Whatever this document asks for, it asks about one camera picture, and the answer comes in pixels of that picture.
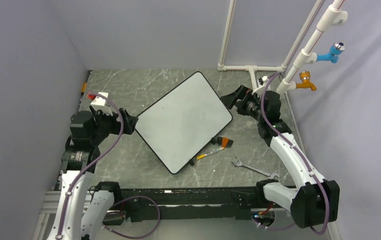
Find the white whiteboard black frame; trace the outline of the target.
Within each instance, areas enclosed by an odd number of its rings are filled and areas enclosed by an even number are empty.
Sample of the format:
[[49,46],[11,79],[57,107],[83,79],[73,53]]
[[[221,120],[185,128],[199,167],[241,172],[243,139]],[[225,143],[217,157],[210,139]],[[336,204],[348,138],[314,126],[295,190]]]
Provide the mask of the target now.
[[138,115],[135,130],[170,174],[177,174],[233,116],[196,71]]

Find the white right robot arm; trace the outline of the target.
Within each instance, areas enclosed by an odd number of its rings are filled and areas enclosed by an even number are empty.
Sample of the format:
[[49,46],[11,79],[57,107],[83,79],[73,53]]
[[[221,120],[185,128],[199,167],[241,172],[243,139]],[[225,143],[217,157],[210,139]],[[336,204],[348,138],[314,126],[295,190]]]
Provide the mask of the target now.
[[301,229],[327,226],[338,218],[340,187],[335,180],[327,180],[303,153],[292,130],[281,119],[280,95],[264,91],[258,96],[241,85],[234,92],[220,97],[224,105],[237,113],[257,121],[260,137],[283,162],[293,179],[294,187],[282,185],[278,177],[268,174],[254,188],[254,202],[265,208],[278,205],[288,211]]

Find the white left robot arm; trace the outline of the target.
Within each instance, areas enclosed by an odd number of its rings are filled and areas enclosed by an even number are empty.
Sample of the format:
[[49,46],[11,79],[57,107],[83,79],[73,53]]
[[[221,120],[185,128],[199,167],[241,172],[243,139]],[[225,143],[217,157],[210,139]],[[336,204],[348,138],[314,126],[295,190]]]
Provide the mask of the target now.
[[138,120],[124,108],[105,113],[91,107],[71,116],[71,134],[61,158],[60,197],[49,240],[90,240],[102,226],[106,212],[121,206],[119,183],[102,181],[93,187],[93,197],[85,210],[96,160],[103,157],[99,145],[109,135],[131,135]]

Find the yellow marker cap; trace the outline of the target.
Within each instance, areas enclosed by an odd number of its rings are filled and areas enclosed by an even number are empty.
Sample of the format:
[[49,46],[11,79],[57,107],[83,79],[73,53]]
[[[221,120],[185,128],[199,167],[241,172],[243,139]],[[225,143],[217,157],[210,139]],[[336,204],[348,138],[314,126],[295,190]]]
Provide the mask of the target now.
[[197,156],[196,159],[200,160],[200,159],[205,158],[206,156],[207,156],[206,154],[202,154],[202,155]]

